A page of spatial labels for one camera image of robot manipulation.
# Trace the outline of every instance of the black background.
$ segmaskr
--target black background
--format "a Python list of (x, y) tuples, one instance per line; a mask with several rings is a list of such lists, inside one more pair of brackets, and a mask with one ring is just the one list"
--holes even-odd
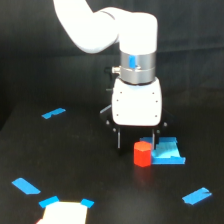
[[(118, 44), (86, 54), (65, 33), (53, 1), (1, 0), (1, 223), (34, 223), (42, 216), (37, 202), (54, 194), (97, 201), (88, 223), (223, 223), (224, 2), (87, 2), (93, 11), (111, 6), (157, 17), (157, 77), (164, 107), (179, 119), (166, 134), (178, 138), (187, 164), (136, 171), (131, 152), (118, 157), (114, 151), (98, 112), (110, 103), (103, 69), (119, 65)], [(56, 107), (68, 113), (40, 120)], [(134, 136), (126, 139), (132, 144)], [(27, 198), (13, 191), (11, 181), (21, 176), (43, 194)], [(182, 202), (201, 187), (214, 197), (196, 207)]]

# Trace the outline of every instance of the red block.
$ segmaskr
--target red block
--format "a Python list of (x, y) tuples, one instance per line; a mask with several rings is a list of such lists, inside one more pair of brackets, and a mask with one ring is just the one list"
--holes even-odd
[(152, 145), (148, 142), (136, 142), (134, 145), (134, 164), (141, 167), (151, 165)]

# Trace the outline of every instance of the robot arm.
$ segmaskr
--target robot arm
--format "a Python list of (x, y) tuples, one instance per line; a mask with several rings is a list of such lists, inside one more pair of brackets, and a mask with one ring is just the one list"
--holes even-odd
[(117, 8), (92, 12), (85, 0), (53, 0), (56, 14), (75, 45), (98, 53), (114, 43), (127, 54), (149, 54), (157, 47), (157, 20)]
[(54, 0), (59, 21), (74, 44), (86, 53), (98, 53), (118, 39), (118, 27), (112, 16), (92, 12), (85, 0)]

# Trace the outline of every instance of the blue tape strip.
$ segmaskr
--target blue tape strip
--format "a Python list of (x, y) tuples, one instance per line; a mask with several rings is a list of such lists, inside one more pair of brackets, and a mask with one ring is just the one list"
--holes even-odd
[(206, 188), (201, 188), (197, 191), (194, 191), (193, 193), (183, 197), (182, 199), (184, 200), (185, 203), (194, 205), (198, 203), (199, 201), (211, 196), (212, 193), (209, 192), (208, 189)]
[(19, 188), (25, 194), (39, 194), (40, 190), (34, 187), (32, 184), (24, 180), (23, 178), (18, 178), (12, 182), (17, 188)]
[(58, 115), (58, 114), (61, 114), (63, 112), (65, 112), (66, 110), (65, 109), (62, 109), (62, 108), (58, 108), (56, 110), (53, 110), (49, 113), (46, 113), (46, 114), (43, 114), (42, 117), (45, 118), (45, 119), (49, 119), (52, 115)]
[(185, 164), (186, 158), (185, 157), (174, 157), (171, 156), (170, 158), (156, 158), (152, 157), (152, 164), (154, 165), (161, 165), (161, 164)]
[(42, 208), (45, 208), (48, 205), (53, 204), (53, 203), (58, 202), (58, 201), (59, 201), (58, 197), (57, 196), (54, 196), (54, 197), (51, 197), (51, 198), (48, 198), (48, 199), (46, 199), (44, 201), (39, 202), (39, 205)]
[[(143, 138), (140, 138), (140, 141), (152, 143), (152, 137), (143, 137)], [(159, 143), (160, 142), (176, 142), (177, 143), (177, 138), (176, 137), (160, 137)]]
[(82, 199), (81, 204), (85, 205), (88, 208), (91, 208), (93, 206), (94, 202), (87, 200), (87, 199)]
[(129, 67), (135, 68), (136, 67), (136, 57), (133, 55), (129, 56)]

